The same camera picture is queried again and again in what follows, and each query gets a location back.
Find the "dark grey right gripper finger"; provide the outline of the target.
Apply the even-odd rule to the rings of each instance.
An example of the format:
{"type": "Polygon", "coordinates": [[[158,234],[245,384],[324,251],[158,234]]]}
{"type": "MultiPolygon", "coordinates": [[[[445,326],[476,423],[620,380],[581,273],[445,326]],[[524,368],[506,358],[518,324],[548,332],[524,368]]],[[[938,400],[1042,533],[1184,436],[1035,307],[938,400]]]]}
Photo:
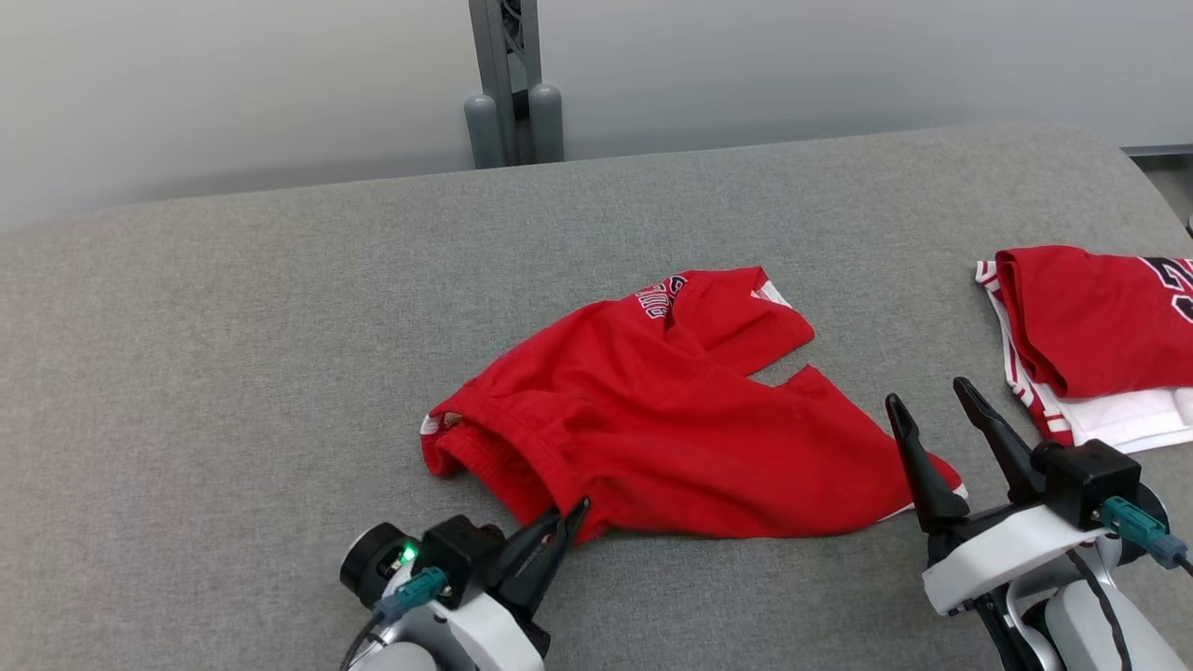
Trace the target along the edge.
{"type": "Polygon", "coordinates": [[[966,412],[968,423],[983,433],[988,447],[993,450],[1008,485],[1008,501],[1015,505],[1040,501],[1044,478],[1033,468],[1032,453],[1026,442],[968,378],[953,378],[952,390],[966,412]]]}
{"type": "Polygon", "coordinates": [[[919,527],[929,536],[953,535],[968,523],[968,501],[946,484],[941,472],[922,447],[919,425],[897,394],[884,399],[885,411],[898,445],[900,462],[911,491],[911,505],[919,527]]]}

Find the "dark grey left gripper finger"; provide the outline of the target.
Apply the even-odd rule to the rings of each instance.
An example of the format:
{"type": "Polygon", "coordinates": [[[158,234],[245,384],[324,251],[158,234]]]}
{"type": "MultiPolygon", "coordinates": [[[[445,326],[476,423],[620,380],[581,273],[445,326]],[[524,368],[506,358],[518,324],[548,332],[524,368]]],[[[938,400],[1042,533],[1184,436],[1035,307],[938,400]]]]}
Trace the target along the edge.
{"type": "Polygon", "coordinates": [[[533,618],[589,510],[587,497],[565,515],[551,507],[509,538],[509,609],[515,616],[533,618]]]}
{"type": "Polygon", "coordinates": [[[549,589],[567,553],[567,523],[557,507],[521,527],[503,541],[489,566],[490,587],[549,589]]]}

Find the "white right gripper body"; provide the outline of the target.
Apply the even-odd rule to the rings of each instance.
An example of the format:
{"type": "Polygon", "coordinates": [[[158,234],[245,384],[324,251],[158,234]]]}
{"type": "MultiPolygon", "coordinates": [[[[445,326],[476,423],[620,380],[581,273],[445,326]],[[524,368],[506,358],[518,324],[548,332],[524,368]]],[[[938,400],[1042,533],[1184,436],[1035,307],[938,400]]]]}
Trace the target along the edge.
{"type": "Polygon", "coordinates": [[[962,542],[926,568],[927,599],[938,615],[946,615],[1104,535],[1104,530],[1078,530],[1047,507],[1030,507],[962,542]]]}

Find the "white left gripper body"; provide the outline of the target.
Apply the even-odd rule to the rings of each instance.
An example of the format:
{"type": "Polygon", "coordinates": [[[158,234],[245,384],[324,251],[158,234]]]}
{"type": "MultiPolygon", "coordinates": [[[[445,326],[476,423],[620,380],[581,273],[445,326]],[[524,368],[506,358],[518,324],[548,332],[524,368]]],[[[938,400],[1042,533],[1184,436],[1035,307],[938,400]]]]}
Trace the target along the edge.
{"type": "Polygon", "coordinates": [[[497,599],[472,592],[445,609],[447,670],[545,670],[545,659],[519,621],[497,599]]]}

